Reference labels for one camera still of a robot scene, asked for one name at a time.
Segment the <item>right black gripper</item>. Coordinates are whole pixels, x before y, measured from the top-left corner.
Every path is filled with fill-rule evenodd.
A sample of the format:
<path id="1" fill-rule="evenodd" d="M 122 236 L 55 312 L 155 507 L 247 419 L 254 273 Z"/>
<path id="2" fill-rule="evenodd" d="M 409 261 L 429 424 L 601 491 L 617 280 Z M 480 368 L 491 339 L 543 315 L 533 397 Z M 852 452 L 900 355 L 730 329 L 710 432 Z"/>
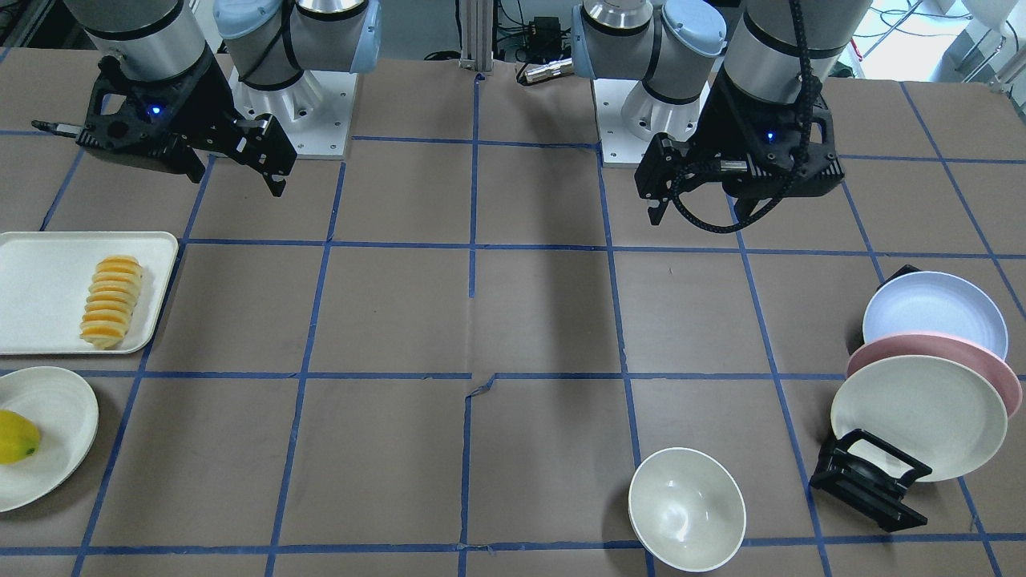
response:
<path id="1" fill-rule="evenodd" d="M 121 59 L 98 60 L 82 124 L 33 120 L 33 128 L 66 136 L 100 160 L 124 167 L 202 180 L 199 150 L 218 153 L 261 175 L 272 197 L 285 193 L 297 151 L 271 114 L 246 119 L 235 107 L 215 55 L 205 48 L 177 76 L 144 82 L 128 78 Z"/>

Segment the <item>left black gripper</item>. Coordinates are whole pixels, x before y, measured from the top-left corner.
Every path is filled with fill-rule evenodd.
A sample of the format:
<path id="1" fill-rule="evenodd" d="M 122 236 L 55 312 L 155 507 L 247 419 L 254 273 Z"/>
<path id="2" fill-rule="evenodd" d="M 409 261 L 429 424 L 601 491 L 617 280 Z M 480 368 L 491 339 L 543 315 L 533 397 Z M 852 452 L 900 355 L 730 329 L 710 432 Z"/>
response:
<path id="1" fill-rule="evenodd" d="M 717 74 L 697 130 L 677 143 L 666 132 L 652 137 L 635 171 L 638 196 L 648 201 L 648 219 L 659 226 L 671 204 L 670 180 L 685 174 L 682 187 L 722 183 L 738 200 L 770 200 L 791 172 L 800 147 L 797 99 L 770 103 L 745 94 L 725 71 Z"/>

